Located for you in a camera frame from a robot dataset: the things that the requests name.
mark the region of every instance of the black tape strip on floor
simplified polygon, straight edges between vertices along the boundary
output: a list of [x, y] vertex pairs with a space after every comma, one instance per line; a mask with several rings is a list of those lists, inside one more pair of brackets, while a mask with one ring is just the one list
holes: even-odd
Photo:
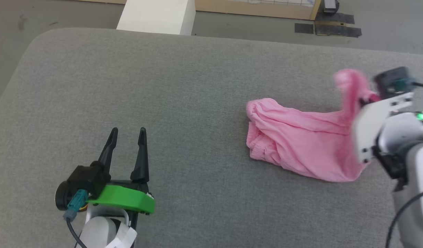
[[352, 14], [335, 13], [333, 15], [326, 15], [323, 13], [317, 13], [315, 16], [316, 21], [327, 21], [327, 22], [345, 22], [348, 24], [355, 24], [354, 16]]
[[340, 25], [315, 25], [316, 35], [333, 35], [333, 36], [348, 36], [359, 37], [361, 36], [361, 28], [345, 27]]
[[314, 25], [305, 24], [305, 23], [295, 23], [294, 24], [295, 33], [309, 33], [314, 34]]

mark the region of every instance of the folded pink shirt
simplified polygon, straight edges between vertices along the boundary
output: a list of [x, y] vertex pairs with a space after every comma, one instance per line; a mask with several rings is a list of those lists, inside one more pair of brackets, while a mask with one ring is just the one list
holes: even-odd
[[285, 108], [273, 99], [250, 101], [246, 145], [250, 157], [295, 173], [330, 182], [358, 178], [366, 164], [358, 162], [352, 140], [352, 123], [360, 99], [378, 100], [360, 72], [345, 69], [334, 79], [343, 95], [343, 110], [331, 113], [302, 112]]

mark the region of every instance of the gray fabric tablecloth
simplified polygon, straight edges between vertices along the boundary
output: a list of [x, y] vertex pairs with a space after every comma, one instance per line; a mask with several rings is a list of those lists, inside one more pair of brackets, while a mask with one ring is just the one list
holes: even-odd
[[[112, 127], [111, 174], [128, 179], [142, 126], [156, 210], [139, 217], [139, 247], [383, 247], [394, 182], [382, 168], [371, 164], [357, 181], [336, 184], [251, 160], [245, 104], [271, 97], [303, 111], [339, 110], [333, 73], [396, 66], [423, 82], [423, 55], [102, 29], [44, 33], [0, 100], [0, 247], [73, 247], [54, 204], [58, 184], [98, 158]], [[423, 92], [415, 101], [423, 109]], [[77, 232], [83, 221], [74, 221]]]

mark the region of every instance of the concrete floor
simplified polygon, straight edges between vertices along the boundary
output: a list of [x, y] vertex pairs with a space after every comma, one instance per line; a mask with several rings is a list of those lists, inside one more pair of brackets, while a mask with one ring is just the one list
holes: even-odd
[[[192, 35], [423, 54], [423, 0], [340, 0], [359, 38], [294, 33], [308, 21], [197, 12]], [[0, 96], [30, 42], [62, 27], [115, 29], [123, 5], [72, 0], [0, 0]]]

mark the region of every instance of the wooden frame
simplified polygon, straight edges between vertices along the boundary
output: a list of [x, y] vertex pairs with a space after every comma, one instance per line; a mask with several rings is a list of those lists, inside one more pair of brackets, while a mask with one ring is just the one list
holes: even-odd
[[[101, 3], [125, 4], [127, 0], [78, 0]], [[322, 0], [315, 0], [314, 8], [291, 5], [252, 4], [228, 0], [195, 0], [197, 11], [229, 14], [247, 14], [251, 16], [270, 16], [292, 19], [314, 20]]]

